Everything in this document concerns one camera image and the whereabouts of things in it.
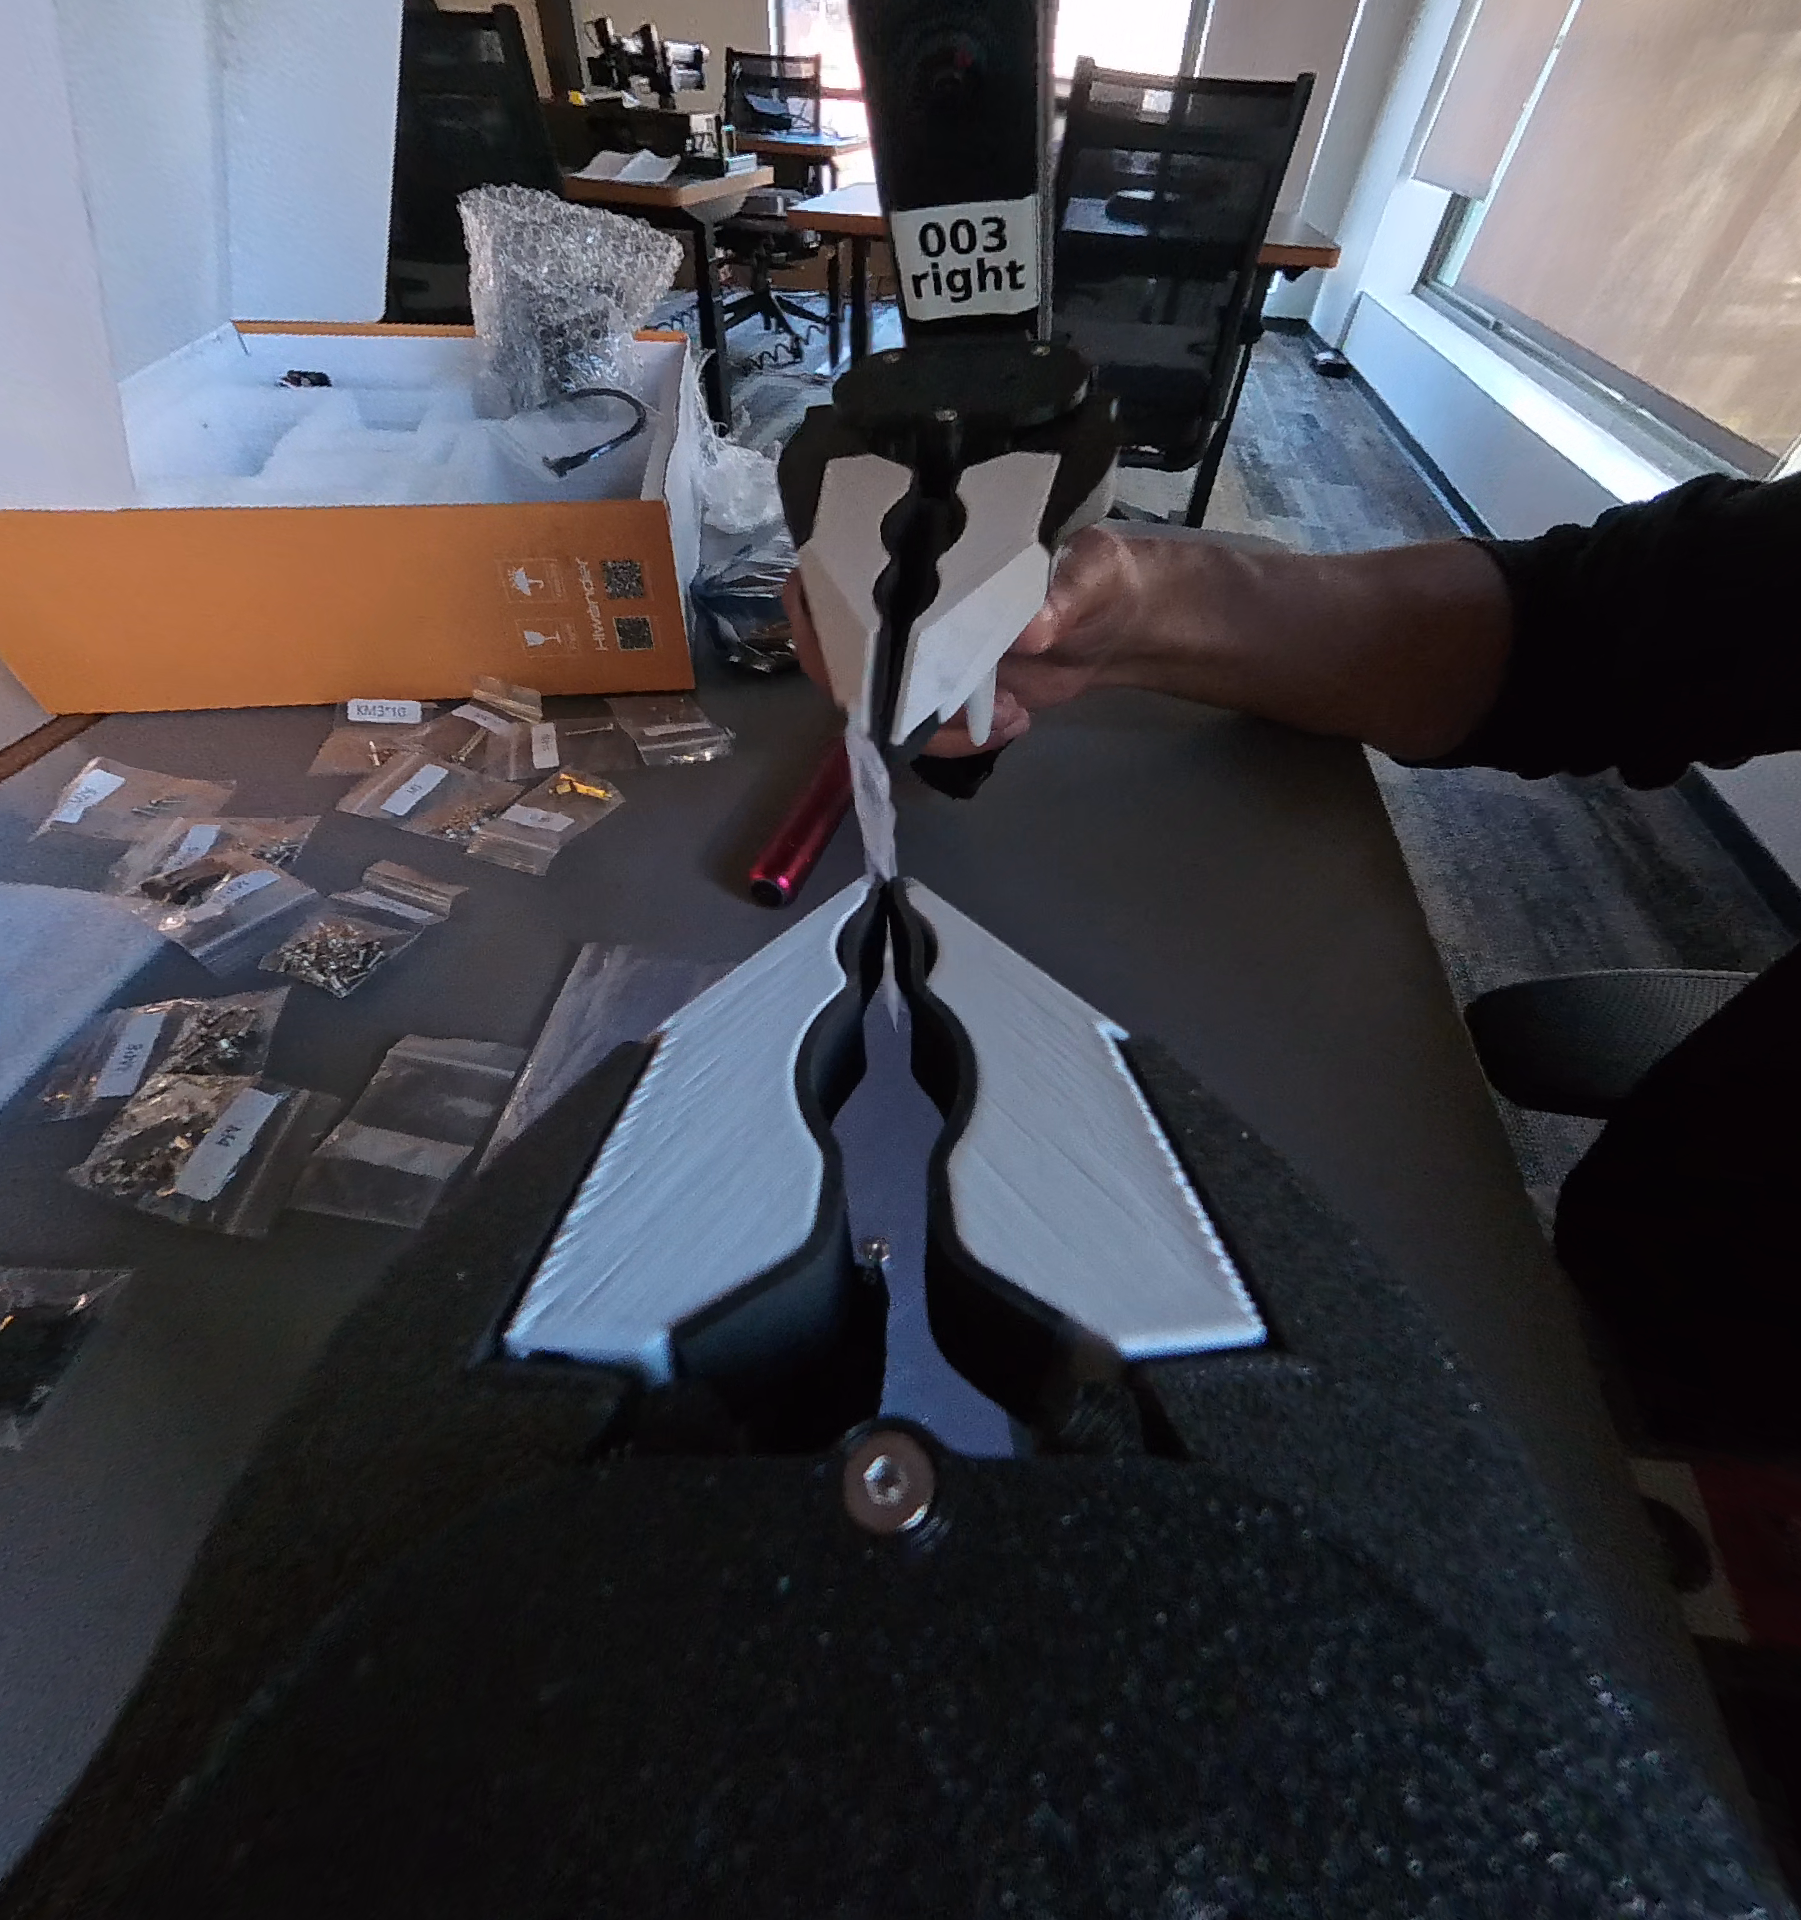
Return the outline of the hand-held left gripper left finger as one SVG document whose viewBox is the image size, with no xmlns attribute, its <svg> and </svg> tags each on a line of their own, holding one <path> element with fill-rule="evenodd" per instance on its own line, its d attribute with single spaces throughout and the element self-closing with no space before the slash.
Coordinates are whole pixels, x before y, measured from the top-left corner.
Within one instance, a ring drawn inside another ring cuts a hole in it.
<svg viewBox="0 0 1801 1920">
<path fill-rule="evenodd" d="M 823 1090 L 860 1039 L 869 878 L 675 1012 L 505 1327 L 511 1359 L 646 1383 L 736 1377 L 840 1309 L 840 1151 Z"/>
</svg>

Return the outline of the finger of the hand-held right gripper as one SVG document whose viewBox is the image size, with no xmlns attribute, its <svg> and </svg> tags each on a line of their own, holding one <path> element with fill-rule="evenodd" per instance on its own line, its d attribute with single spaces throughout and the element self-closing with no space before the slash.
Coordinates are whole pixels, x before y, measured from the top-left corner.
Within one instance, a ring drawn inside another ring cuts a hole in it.
<svg viewBox="0 0 1801 1920">
<path fill-rule="evenodd" d="M 965 468 L 957 499 L 965 522 L 936 562 L 938 585 L 902 653 L 896 740 L 929 718 L 968 715 L 982 743 L 991 730 L 994 667 L 1045 602 L 1050 552 L 1041 535 L 1055 450 L 1011 450 Z"/>
<path fill-rule="evenodd" d="M 851 446 L 795 446 L 794 543 L 825 681 L 845 717 L 896 740 L 896 651 L 877 598 L 892 554 L 885 519 L 917 493 L 914 470 Z"/>
</svg>

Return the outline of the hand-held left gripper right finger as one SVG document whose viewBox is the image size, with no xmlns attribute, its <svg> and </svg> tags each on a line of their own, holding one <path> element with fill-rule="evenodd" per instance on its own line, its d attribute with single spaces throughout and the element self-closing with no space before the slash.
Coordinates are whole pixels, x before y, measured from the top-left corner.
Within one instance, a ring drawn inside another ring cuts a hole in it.
<svg viewBox="0 0 1801 1920">
<path fill-rule="evenodd" d="M 904 892 L 936 945 L 926 986 L 975 1056 L 948 1167 L 960 1244 L 1126 1359 L 1258 1347 L 1126 1030 L 931 889 Z"/>
</svg>

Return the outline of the large clear plastic bag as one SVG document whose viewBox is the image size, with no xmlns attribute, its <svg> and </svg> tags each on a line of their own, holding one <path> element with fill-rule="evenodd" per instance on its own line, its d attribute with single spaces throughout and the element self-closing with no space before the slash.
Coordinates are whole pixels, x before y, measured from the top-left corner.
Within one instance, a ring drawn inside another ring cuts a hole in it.
<svg viewBox="0 0 1801 1920">
<path fill-rule="evenodd" d="M 477 1169 L 492 1162 L 622 1042 L 641 1042 L 729 963 L 586 943 L 531 1045 Z"/>
</svg>

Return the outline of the small clear zip bag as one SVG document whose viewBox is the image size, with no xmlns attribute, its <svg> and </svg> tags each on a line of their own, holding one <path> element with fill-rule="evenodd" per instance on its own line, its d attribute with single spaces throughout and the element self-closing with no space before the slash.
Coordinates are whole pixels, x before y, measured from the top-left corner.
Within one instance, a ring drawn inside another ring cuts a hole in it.
<svg viewBox="0 0 1801 1920">
<path fill-rule="evenodd" d="M 864 862 L 869 881 L 879 885 L 882 899 L 882 982 L 880 998 L 892 1025 L 902 1018 L 902 991 L 893 970 L 892 924 L 890 924 L 890 888 L 896 876 L 896 811 L 892 798 L 890 767 L 879 742 L 866 732 L 864 722 L 847 717 L 843 725 L 843 743 L 854 791 L 854 808 L 864 844 Z"/>
</svg>

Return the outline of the person's right forearm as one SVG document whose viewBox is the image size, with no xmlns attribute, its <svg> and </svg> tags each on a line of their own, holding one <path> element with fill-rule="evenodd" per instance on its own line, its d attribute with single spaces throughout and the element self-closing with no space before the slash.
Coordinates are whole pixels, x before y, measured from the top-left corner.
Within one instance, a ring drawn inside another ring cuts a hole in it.
<svg viewBox="0 0 1801 1920">
<path fill-rule="evenodd" d="M 1206 702 L 1526 776 L 1801 753 L 1801 471 L 1710 475 L 1530 541 L 1275 562 Z"/>
</svg>

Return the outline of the blue-tinted plastic wrap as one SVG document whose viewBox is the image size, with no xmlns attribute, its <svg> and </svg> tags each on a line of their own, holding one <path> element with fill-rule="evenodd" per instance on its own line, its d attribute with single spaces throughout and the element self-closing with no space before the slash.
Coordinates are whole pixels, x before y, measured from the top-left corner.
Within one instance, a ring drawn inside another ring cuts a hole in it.
<svg viewBox="0 0 1801 1920">
<path fill-rule="evenodd" d="M 759 676 L 798 667 L 783 588 L 794 545 L 768 452 L 705 431 L 693 465 L 698 558 L 695 637 Z"/>
</svg>

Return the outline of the black mesh-back chair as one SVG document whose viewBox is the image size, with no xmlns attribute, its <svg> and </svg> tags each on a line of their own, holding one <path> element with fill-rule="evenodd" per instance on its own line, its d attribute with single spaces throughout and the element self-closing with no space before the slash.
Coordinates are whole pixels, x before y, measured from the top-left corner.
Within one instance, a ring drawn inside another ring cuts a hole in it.
<svg viewBox="0 0 1801 1920">
<path fill-rule="evenodd" d="M 1075 63 L 1058 158 L 1053 336 L 1118 398 L 1123 463 L 1196 470 L 1201 525 L 1272 268 L 1258 263 L 1314 75 L 1166 79 Z"/>
</svg>

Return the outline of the wooden office table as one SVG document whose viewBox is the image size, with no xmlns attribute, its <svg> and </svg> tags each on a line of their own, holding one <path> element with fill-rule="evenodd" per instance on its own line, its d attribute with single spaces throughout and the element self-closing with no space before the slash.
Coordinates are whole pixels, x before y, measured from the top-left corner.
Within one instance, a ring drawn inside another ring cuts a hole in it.
<svg viewBox="0 0 1801 1920">
<path fill-rule="evenodd" d="M 572 202 L 634 213 L 657 228 L 689 236 L 689 259 L 695 273 L 698 341 L 708 354 L 703 386 L 711 418 L 720 428 L 729 428 L 733 420 L 733 388 L 714 231 L 737 211 L 749 192 L 768 182 L 770 169 L 763 165 L 749 165 L 720 176 L 687 176 L 664 182 L 595 179 L 578 170 L 564 170 L 560 176 L 560 193 Z"/>
</svg>

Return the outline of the clear bubble wrap bundle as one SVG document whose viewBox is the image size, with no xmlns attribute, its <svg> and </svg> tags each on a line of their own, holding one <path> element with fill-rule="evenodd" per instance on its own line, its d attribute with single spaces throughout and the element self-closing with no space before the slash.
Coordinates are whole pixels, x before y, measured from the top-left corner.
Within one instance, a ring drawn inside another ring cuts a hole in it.
<svg viewBox="0 0 1801 1920">
<path fill-rule="evenodd" d="M 456 213 L 476 334 L 516 411 L 631 379 L 634 334 L 684 259 L 677 238 L 518 184 L 472 187 Z"/>
</svg>

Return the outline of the pile of small hardware bags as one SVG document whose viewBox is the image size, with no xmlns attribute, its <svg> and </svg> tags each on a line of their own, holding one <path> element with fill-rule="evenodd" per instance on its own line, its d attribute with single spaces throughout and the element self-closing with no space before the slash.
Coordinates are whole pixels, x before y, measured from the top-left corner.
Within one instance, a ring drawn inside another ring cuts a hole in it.
<svg viewBox="0 0 1801 1920">
<path fill-rule="evenodd" d="M 477 684 L 432 717 L 355 700 L 311 764 L 355 772 L 336 819 L 391 827 L 518 876 L 626 799 L 626 767 L 693 764 L 733 747 L 689 693 L 610 696 L 546 718 L 538 696 Z M 345 1111 L 275 1071 L 288 989 L 345 1000 L 443 930 L 465 882 L 381 859 L 327 896 L 299 865 L 316 816 L 235 816 L 229 782 L 91 756 L 38 837 L 117 848 L 97 889 L 216 978 L 219 996 L 119 1004 L 76 1030 L 41 1088 L 51 1120 L 101 1120 L 67 1182 L 173 1226 L 257 1238 L 285 1210 L 415 1227 L 499 1123 L 526 1050 L 395 1039 Z"/>
</svg>

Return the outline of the orange and white cardboard box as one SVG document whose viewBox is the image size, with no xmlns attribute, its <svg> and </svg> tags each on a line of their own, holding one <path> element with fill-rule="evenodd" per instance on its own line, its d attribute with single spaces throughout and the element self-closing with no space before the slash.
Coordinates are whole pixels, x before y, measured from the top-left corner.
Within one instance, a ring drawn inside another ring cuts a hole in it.
<svg viewBox="0 0 1801 1920">
<path fill-rule="evenodd" d="M 695 371 L 385 326 L 401 5 L 0 5 L 0 676 L 53 712 L 693 684 Z"/>
</svg>

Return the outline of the white foam sheet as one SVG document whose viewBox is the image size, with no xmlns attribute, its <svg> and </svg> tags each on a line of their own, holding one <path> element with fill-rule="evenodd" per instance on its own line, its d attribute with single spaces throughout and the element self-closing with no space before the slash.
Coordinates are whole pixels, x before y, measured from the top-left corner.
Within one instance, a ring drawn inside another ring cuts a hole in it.
<svg viewBox="0 0 1801 1920">
<path fill-rule="evenodd" d="M 160 950 L 111 898 L 53 885 L 95 876 L 101 846 L 31 836 L 93 747 L 74 740 L 0 783 L 0 1107 Z"/>
</svg>

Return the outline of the beige roller window blinds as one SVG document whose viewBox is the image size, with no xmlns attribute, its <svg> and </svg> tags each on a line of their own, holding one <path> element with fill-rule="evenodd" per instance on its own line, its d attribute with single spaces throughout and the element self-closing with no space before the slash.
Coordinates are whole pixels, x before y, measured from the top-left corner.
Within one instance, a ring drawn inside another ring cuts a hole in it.
<svg viewBox="0 0 1801 1920">
<path fill-rule="evenodd" d="M 1801 5 L 1479 5 L 1417 176 L 1439 279 L 1763 471 L 1801 445 Z"/>
</svg>

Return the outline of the small bag of black screws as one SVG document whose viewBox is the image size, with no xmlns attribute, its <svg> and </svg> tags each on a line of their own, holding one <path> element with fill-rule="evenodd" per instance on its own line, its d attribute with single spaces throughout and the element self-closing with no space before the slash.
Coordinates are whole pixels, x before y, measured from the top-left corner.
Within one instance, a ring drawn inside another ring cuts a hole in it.
<svg viewBox="0 0 1801 1920">
<path fill-rule="evenodd" d="M 0 1449 L 17 1449 L 129 1268 L 0 1268 Z"/>
</svg>

